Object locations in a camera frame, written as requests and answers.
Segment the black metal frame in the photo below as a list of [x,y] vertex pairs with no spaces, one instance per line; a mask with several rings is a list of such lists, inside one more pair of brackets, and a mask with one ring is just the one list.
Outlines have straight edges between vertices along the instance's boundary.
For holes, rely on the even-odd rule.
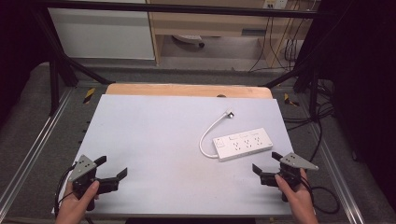
[[59,106],[58,80],[60,75],[66,86],[77,86],[78,79],[72,67],[84,75],[93,78],[101,84],[112,84],[111,80],[100,77],[82,64],[71,59],[64,53],[61,43],[57,40],[57,33],[49,26],[43,12],[48,8],[109,10],[109,11],[132,11],[132,12],[155,12],[172,14],[208,14],[243,17],[267,17],[267,18],[298,18],[298,19],[329,19],[334,16],[331,12],[297,11],[285,9],[258,9],[247,7],[212,7],[212,6],[188,6],[169,4],[145,4],[145,3],[118,3],[118,2],[94,2],[94,1],[71,1],[71,0],[33,0],[30,3],[31,10],[37,25],[40,27],[49,47],[51,59],[50,86],[51,86],[51,111],[53,114]]

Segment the wooden table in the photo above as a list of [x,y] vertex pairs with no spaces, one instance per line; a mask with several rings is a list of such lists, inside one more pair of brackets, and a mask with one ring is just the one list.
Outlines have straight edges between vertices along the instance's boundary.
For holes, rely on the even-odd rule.
[[272,99],[268,88],[236,85],[113,83],[106,94]]

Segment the white power strip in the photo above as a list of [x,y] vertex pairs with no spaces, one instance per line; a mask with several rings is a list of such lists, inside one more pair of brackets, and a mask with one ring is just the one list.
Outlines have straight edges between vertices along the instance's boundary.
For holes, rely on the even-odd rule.
[[234,133],[213,139],[219,161],[233,160],[239,157],[270,150],[273,147],[264,128]]

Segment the aluminium rail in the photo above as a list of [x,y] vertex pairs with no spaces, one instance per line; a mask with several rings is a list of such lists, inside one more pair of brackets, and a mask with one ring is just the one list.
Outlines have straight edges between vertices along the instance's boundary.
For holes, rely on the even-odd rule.
[[350,224],[365,224],[364,218],[361,214],[361,210],[357,206],[355,199],[347,185],[346,180],[336,163],[328,144],[324,137],[320,137],[321,131],[317,123],[311,123],[310,128],[317,140],[320,141],[318,144],[318,152],[326,166],[329,173],[332,184],[335,188],[340,204],[346,213],[346,216]]
[[30,174],[32,167],[34,166],[37,158],[39,157],[43,147],[46,145],[50,135],[58,123],[64,109],[66,108],[71,94],[74,92],[74,88],[66,88],[62,97],[59,101],[59,107],[55,112],[50,115],[40,133],[36,137],[33,144],[30,146],[26,156],[24,157],[21,165],[19,166],[17,172],[7,185],[7,188],[3,191],[0,196],[0,223],[5,219],[8,210],[14,203],[15,198],[21,190],[21,187],[26,180],[27,176]]

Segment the grey power strip on floor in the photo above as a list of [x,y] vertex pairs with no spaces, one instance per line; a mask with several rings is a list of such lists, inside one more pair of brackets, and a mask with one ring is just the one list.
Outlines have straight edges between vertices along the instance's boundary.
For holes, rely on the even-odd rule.
[[174,35],[174,38],[178,41],[197,45],[199,48],[203,48],[205,43],[199,35]]

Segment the person's right hand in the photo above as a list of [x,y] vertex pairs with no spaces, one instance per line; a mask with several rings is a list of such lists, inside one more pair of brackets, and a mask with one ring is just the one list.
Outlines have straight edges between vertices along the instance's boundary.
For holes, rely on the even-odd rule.
[[315,216],[311,195],[305,186],[300,185],[292,190],[287,182],[280,176],[275,175],[278,188],[286,195],[293,216]]

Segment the person's left hand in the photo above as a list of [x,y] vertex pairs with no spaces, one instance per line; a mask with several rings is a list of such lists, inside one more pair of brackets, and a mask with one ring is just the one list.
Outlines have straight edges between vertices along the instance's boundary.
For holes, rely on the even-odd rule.
[[64,199],[57,217],[83,218],[90,201],[97,198],[99,185],[98,181],[94,182],[87,190],[86,194],[81,199],[78,199],[72,192],[72,184],[68,182],[65,187]]

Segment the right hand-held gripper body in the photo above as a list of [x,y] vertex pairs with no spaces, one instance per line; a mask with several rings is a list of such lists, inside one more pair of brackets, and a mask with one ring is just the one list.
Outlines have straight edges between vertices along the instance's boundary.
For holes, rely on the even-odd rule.
[[292,190],[296,190],[300,185],[310,188],[308,181],[302,177],[301,170],[317,171],[318,167],[315,164],[293,152],[281,156],[278,161],[280,168],[277,174],[287,182]]

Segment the white cabinet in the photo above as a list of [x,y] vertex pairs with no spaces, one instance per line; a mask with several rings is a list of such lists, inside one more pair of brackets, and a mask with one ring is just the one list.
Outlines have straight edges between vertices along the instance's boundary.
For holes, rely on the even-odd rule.
[[50,8],[65,53],[73,58],[155,58],[148,14]]

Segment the white wall socket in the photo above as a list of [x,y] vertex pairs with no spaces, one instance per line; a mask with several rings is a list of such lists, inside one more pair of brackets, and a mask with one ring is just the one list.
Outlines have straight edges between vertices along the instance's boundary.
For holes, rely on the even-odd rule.
[[263,7],[268,9],[284,9],[288,0],[264,0]]

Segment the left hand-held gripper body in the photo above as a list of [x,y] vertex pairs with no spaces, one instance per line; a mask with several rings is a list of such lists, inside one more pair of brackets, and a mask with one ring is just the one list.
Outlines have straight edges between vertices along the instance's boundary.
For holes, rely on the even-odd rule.
[[72,184],[72,192],[81,199],[97,181],[96,178],[97,164],[85,155],[81,155],[75,164],[72,174],[68,181]]

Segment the black curtain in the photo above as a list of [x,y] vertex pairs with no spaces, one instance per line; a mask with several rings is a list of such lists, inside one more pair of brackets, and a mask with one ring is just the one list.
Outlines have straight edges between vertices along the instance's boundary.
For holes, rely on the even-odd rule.
[[396,0],[322,0],[339,15],[320,74],[352,147],[396,211]]
[[20,98],[30,72],[47,60],[29,0],[0,0],[0,125]]

